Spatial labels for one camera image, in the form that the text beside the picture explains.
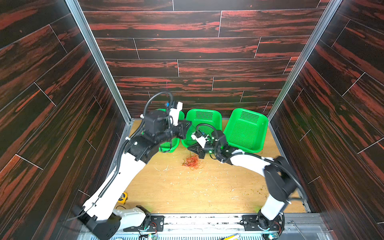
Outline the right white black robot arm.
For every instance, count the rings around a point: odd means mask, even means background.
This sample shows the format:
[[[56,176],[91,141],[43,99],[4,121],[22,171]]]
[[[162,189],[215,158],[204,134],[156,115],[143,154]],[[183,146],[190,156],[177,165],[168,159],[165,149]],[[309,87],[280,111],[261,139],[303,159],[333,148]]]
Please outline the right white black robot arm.
[[[230,146],[225,134],[209,124],[198,124],[191,138],[197,143],[188,150],[203,159],[206,154],[222,164],[242,167],[265,178],[269,196],[258,211],[256,223],[262,231],[269,231],[284,216],[292,201],[305,202],[308,197],[287,159],[282,156],[265,158]]]

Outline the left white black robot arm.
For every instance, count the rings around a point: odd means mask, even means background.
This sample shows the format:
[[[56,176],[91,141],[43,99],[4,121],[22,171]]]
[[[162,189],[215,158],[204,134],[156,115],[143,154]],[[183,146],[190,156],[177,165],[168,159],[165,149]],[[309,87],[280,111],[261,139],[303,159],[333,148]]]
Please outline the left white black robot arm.
[[[73,208],[76,219],[100,240],[109,240],[117,231],[146,230],[150,225],[151,214],[145,208],[117,210],[115,205],[161,145],[175,138],[184,140],[192,125],[190,121],[179,119],[183,104],[176,102],[172,93],[164,91],[163,94],[170,98],[166,110],[148,113],[150,104],[145,105],[142,122],[120,147],[114,170],[82,207]]]

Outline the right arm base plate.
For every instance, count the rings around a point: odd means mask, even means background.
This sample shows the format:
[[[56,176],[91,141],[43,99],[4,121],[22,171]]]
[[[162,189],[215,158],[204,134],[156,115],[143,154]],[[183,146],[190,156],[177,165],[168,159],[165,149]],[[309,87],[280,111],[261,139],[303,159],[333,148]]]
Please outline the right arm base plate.
[[[240,225],[244,226],[245,231],[275,231],[281,232],[284,229],[284,218],[278,214],[274,220],[259,220],[258,215],[242,215]]]

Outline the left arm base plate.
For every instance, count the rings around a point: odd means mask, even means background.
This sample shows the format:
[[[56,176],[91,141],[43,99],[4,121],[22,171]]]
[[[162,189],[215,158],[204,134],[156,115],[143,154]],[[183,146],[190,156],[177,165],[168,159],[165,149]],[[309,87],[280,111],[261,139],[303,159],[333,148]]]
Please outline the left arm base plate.
[[[164,230],[165,216],[151,215],[146,217],[144,222],[138,227],[128,227],[123,229],[123,232],[162,232]]]

